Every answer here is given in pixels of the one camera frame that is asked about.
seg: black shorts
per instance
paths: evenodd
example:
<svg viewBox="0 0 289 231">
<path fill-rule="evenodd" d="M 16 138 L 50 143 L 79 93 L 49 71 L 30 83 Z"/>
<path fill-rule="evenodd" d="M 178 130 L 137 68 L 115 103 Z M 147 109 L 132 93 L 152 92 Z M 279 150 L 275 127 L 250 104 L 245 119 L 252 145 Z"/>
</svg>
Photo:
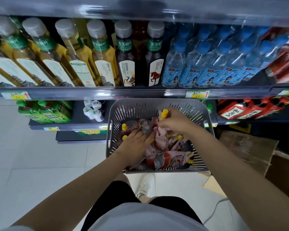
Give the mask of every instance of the black shorts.
<svg viewBox="0 0 289 231">
<path fill-rule="evenodd" d="M 81 231 L 87 231 L 98 218 L 123 203 L 141 202 L 127 183 L 113 181 L 89 211 Z M 181 213 L 202 224 L 194 210 L 184 199 L 179 197 L 160 196 L 154 198 L 150 204 Z"/>
</svg>

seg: person's left hand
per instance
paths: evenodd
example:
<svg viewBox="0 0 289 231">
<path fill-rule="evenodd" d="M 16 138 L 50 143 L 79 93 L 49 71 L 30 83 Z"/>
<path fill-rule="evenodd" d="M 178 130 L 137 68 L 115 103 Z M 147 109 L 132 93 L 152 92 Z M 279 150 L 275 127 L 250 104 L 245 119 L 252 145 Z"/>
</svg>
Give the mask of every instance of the person's left hand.
<svg viewBox="0 0 289 231">
<path fill-rule="evenodd" d="M 115 151 L 126 162 L 126 166 L 137 165 L 145 156 L 147 147 L 154 140 L 154 133 L 147 136 L 142 131 L 134 130 Z"/>
</svg>

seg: dark tea bottle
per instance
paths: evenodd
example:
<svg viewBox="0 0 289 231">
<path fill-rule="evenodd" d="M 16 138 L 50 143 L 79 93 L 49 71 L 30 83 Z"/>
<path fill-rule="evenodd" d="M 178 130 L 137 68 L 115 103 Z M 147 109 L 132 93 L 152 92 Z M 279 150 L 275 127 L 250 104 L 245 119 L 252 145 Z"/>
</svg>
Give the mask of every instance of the dark tea bottle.
<svg viewBox="0 0 289 231">
<path fill-rule="evenodd" d="M 160 80 L 165 58 L 161 50 L 163 34 L 163 22 L 149 22 L 147 39 L 148 51 L 145 55 L 147 70 L 143 80 L 145 86 L 157 85 Z"/>
<path fill-rule="evenodd" d="M 116 49 L 116 59 L 121 83 L 124 86 L 135 86 L 137 52 L 131 42 L 131 23 L 129 21 L 116 22 L 115 32 L 118 45 Z"/>
</svg>

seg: small white bottle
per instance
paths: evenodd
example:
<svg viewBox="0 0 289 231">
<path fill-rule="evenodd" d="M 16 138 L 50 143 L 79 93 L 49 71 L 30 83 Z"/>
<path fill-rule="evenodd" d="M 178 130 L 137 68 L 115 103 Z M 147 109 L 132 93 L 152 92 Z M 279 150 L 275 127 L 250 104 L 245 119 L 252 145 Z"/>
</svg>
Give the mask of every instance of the small white bottle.
<svg viewBox="0 0 289 231">
<path fill-rule="evenodd" d="M 92 107 L 92 100 L 84 100 L 85 107 Z"/>
<path fill-rule="evenodd" d="M 85 107 L 83 109 L 83 113 L 90 119 L 93 120 L 95 118 L 95 114 L 93 112 L 93 109 L 90 107 Z"/>
<path fill-rule="evenodd" d="M 92 108 L 93 109 L 99 109 L 102 113 L 104 112 L 104 109 L 102 108 L 102 103 L 99 102 L 98 100 L 92 101 Z"/>
<path fill-rule="evenodd" d="M 98 109 L 93 109 L 93 116 L 97 122 L 101 122 L 104 120 L 104 116 L 102 115 L 102 112 Z"/>
</svg>

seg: blue bottle cap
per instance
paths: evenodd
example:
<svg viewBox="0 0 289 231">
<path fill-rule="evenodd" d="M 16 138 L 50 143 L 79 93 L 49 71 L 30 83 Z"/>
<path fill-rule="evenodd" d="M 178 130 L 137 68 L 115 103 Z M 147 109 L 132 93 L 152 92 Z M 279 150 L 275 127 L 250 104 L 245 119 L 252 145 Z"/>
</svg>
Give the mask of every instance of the blue bottle cap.
<svg viewBox="0 0 289 231">
<path fill-rule="evenodd" d="M 257 33 L 258 35 L 263 35 L 265 34 L 268 30 L 270 29 L 270 27 L 268 26 L 258 26 L 258 29 L 257 29 Z"/>
<path fill-rule="evenodd" d="M 179 38 L 186 39 L 189 35 L 189 30 L 190 28 L 187 25 L 181 25 L 178 32 Z"/>
<path fill-rule="evenodd" d="M 221 42 L 220 45 L 218 46 L 217 50 L 222 53 L 222 54 L 226 54 L 229 52 L 229 50 L 231 50 L 232 48 L 232 44 L 225 41 L 225 42 Z"/>
<path fill-rule="evenodd" d="M 230 27 L 229 25 L 224 25 L 219 29 L 218 35 L 220 39 L 226 39 L 230 34 Z"/>
<path fill-rule="evenodd" d="M 200 52 L 201 54 L 207 54 L 210 48 L 211 44 L 209 42 L 201 41 L 197 46 L 197 51 Z"/>
<path fill-rule="evenodd" d="M 183 53 L 186 47 L 186 42 L 183 40 L 178 40 L 174 43 L 173 49 L 177 52 L 177 53 Z"/>
<path fill-rule="evenodd" d="M 201 40 L 206 40 L 210 35 L 210 28 L 207 26 L 202 26 L 197 34 L 197 37 Z"/>
<path fill-rule="evenodd" d="M 271 41 L 262 41 L 258 47 L 258 50 L 262 53 L 262 54 L 267 54 L 269 53 L 272 49 L 274 48 L 274 43 Z"/>
<path fill-rule="evenodd" d="M 283 46 L 288 42 L 288 40 L 289 36 L 287 36 L 286 34 L 282 34 L 276 36 L 275 39 L 273 40 L 273 43 L 275 43 L 277 46 Z"/>
<path fill-rule="evenodd" d="M 244 26 L 239 33 L 240 39 L 245 40 L 249 38 L 253 31 L 254 29 L 251 26 Z"/>
<path fill-rule="evenodd" d="M 239 51 L 244 54 L 247 54 L 253 49 L 253 47 L 254 44 L 252 44 L 250 41 L 245 41 L 239 45 Z"/>
</svg>

